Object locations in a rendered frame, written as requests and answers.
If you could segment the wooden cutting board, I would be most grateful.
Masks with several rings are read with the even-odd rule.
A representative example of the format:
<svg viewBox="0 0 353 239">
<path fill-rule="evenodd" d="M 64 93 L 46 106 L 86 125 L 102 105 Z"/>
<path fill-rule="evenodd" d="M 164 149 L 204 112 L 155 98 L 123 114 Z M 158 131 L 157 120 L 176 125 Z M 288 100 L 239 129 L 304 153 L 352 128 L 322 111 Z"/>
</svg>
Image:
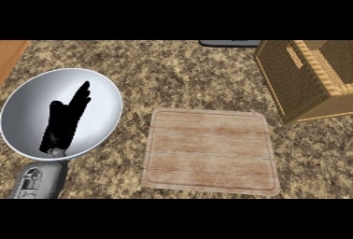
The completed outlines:
<svg viewBox="0 0 353 239">
<path fill-rule="evenodd" d="M 157 109 L 142 183 L 157 189 L 276 195 L 281 183 L 264 116 L 257 112 Z"/>
</svg>

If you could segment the brown wicker basket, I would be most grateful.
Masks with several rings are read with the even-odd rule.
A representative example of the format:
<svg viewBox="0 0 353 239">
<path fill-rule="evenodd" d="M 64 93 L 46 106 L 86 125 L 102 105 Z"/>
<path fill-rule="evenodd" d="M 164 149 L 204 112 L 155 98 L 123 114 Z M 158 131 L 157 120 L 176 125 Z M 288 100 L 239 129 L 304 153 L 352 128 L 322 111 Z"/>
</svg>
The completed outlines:
<svg viewBox="0 0 353 239">
<path fill-rule="evenodd" d="M 353 114 L 353 40 L 261 40 L 254 58 L 285 123 Z"/>
</svg>

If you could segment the dark grey appliance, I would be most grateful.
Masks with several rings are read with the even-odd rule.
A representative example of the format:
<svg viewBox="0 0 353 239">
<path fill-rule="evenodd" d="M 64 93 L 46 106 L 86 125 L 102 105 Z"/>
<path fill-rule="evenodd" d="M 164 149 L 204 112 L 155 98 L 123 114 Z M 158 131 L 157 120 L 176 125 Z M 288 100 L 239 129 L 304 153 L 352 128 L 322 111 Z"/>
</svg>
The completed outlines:
<svg viewBox="0 0 353 239">
<path fill-rule="evenodd" d="M 198 43 L 213 48 L 256 48 L 260 40 L 199 40 Z"/>
</svg>

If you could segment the grey round plate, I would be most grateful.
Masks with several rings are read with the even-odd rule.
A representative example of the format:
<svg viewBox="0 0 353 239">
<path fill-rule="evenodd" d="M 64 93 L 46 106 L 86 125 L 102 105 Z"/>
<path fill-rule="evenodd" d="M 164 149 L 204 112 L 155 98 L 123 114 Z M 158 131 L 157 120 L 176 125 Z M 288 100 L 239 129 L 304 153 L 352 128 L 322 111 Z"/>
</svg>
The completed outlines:
<svg viewBox="0 0 353 239">
<path fill-rule="evenodd" d="M 62 160 L 77 158 L 99 146 L 120 121 L 123 98 L 114 82 L 93 70 L 56 69 L 31 78 L 3 104 L 0 132 L 4 142 L 16 153 L 37 161 L 58 160 L 38 150 L 49 125 L 50 103 L 58 100 L 67 104 L 86 81 L 90 82 L 92 101 Z"/>
</svg>

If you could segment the orange-brown wooden panel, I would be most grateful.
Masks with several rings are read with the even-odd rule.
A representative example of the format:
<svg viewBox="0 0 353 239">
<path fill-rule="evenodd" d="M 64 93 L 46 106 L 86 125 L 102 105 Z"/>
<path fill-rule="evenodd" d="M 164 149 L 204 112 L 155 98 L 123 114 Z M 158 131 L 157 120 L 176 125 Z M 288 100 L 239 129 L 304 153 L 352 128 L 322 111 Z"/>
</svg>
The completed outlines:
<svg viewBox="0 0 353 239">
<path fill-rule="evenodd" d="M 0 40 L 0 86 L 30 45 L 30 40 Z"/>
</svg>

